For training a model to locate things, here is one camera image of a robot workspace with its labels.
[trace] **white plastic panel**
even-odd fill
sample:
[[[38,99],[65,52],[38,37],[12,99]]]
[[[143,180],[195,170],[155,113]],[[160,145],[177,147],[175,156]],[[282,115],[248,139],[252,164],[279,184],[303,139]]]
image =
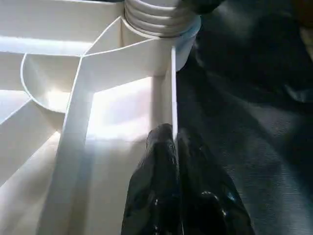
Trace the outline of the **white plastic panel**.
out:
[[[162,56],[145,50],[155,42],[107,53],[111,60],[106,53],[82,58],[39,235],[119,233],[128,182],[148,133],[159,124],[177,123],[171,110],[175,60],[172,65],[169,50],[167,68],[173,71],[153,76],[152,64],[164,66]],[[138,51],[145,63],[134,60]],[[119,60],[112,59],[114,52],[121,53]],[[118,71],[128,57],[134,58],[132,67]]]
[[[82,55],[123,7],[123,2],[2,0],[0,51]]]
[[[176,138],[176,70],[200,19],[161,39],[123,7],[0,2],[1,235],[118,234],[149,131]]]

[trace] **black cloth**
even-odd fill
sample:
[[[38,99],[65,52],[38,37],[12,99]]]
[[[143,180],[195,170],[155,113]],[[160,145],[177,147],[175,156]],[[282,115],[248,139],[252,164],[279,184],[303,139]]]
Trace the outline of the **black cloth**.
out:
[[[177,74],[179,128],[231,176],[257,235],[313,234],[313,62],[285,0],[226,0]]]

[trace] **white plastic compartment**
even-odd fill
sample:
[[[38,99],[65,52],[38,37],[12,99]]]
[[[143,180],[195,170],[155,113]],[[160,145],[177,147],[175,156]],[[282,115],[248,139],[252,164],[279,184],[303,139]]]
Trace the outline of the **white plastic compartment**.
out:
[[[64,119],[64,114],[38,106],[23,90],[22,58],[22,54],[0,52],[2,235],[35,233]]]
[[[176,136],[175,58],[159,40],[81,58],[38,234],[119,234],[148,133]]]
[[[123,7],[0,2],[1,235],[119,234],[147,134],[176,136],[176,70],[200,19],[160,39]]]

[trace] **gloved hand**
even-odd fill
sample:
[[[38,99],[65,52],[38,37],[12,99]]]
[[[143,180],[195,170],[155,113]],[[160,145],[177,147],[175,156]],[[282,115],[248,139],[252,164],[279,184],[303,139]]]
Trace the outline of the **gloved hand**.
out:
[[[212,12],[224,0],[183,0],[190,9],[197,14],[207,14]]]
[[[178,146],[179,170],[171,126],[148,135],[130,180],[121,234],[253,235],[232,180],[201,138],[180,132]]]

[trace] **white plastic structure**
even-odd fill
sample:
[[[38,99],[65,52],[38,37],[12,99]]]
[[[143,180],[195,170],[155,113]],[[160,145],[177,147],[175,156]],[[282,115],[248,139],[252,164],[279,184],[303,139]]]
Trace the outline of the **white plastic structure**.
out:
[[[138,31],[159,37],[182,35],[197,21],[182,0],[125,0],[125,17]]]
[[[119,234],[148,133],[176,137],[193,22],[159,38],[123,2],[0,1],[1,235]]]

